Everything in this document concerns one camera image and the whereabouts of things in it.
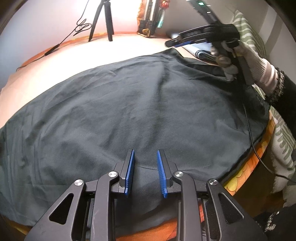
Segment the right forearm dark sleeve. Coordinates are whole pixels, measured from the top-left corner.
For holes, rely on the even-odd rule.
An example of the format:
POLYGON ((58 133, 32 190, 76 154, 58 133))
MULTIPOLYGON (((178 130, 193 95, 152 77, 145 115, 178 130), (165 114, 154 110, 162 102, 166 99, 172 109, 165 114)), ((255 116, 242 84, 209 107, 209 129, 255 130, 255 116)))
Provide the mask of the right forearm dark sleeve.
POLYGON ((277 83, 267 101, 281 115, 288 126, 295 125, 295 83, 279 68, 276 68, 277 83))

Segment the right hand white glove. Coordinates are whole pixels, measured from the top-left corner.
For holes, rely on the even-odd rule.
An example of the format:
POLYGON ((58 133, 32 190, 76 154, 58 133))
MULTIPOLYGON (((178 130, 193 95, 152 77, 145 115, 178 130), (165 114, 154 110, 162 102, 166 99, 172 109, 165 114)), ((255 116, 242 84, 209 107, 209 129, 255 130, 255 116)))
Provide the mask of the right hand white glove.
MULTIPOLYGON (((248 44, 239 42, 239 45, 231 49, 226 43, 222 43, 224 50, 235 54, 243 64, 242 69, 247 70, 248 81, 260 87, 267 96, 271 96, 278 85, 278 71, 264 58, 261 58, 248 44)), ((238 74, 238 67, 232 62, 230 57, 223 54, 216 47, 211 46, 211 54, 216 58, 216 63, 220 66, 226 79, 233 81, 238 74)))

